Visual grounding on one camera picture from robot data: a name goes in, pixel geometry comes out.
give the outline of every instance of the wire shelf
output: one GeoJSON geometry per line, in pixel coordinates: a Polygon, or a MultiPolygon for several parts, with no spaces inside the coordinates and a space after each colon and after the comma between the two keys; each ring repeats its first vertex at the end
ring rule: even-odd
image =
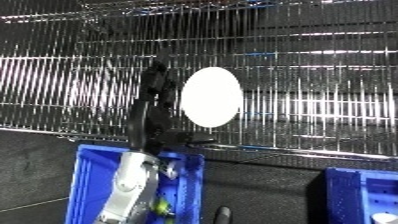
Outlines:
{"type": "Polygon", "coordinates": [[[126,140],[126,111],[159,43],[172,49],[174,126],[223,145],[397,156],[394,0],[5,1],[0,127],[126,140]],[[184,82],[230,70],[244,109],[204,129],[179,107],[184,82]]]}

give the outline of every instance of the metal wire rack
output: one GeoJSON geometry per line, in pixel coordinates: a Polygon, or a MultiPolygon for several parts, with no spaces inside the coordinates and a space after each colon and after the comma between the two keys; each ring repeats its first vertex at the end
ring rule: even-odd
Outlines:
{"type": "Polygon", "coordinates": [[[234,73],[245,96],[215,129],[177,100],[175,127],[227,148],[397,156],[395,0],[3,2],[1,129],[124,141],[138,75],[162,43],[177,99],[209,66],[234,73]]]}

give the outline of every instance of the small object in bin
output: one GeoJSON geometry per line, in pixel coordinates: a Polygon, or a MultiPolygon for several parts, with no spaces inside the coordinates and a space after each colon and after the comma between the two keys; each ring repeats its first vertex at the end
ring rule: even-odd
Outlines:
{"type": "Polygon", "coordinates": [[[155,201],[152,207],[152,211],[159,216],[164,216],[164,217],[174,217],[175,214],[171,211],[171,205],[166,199],[164,198],[159,198],[158,200],[155,201]]]}
{"type": "Polygon", "coordinates": [[[376,213],[372,219],[374,224],[398,224],[398,216],[388,213],[376,213]]]}

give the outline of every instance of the white ball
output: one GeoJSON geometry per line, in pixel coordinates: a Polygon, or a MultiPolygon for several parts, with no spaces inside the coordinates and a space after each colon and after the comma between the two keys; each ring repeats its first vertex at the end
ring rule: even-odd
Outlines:
{"type": "Polygon", "coordinates": [[[243,93],[235,76],[219,67],[193,74],[182,90],[181,107],[195,124],[214,128],[228,123],[243,105],[243,93]]]}

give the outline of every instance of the blue crate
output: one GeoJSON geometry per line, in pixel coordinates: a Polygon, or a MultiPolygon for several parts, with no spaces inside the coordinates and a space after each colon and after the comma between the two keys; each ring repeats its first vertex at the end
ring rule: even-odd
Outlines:
{"type": "MultiPolygon", "coordinates": [[[[79,146],[66,224],[93,223],[111,193],[112,179],[125,151],[126,148],[79,146]]],[[[180,170],[175,180],[159,175],[158,196],[171,204],[175,223],[199,223],[204,157],[163,152],[160,158],[177,161],[180,170]]],[[[164,224],[165,220],[151,213],[147,223],[164,224]]]]}
{"type": "Polygon", "coordinates": [[[330,224],[372,224],[375,213],[398,215],[398,173],[328,168],[330,224]]]}

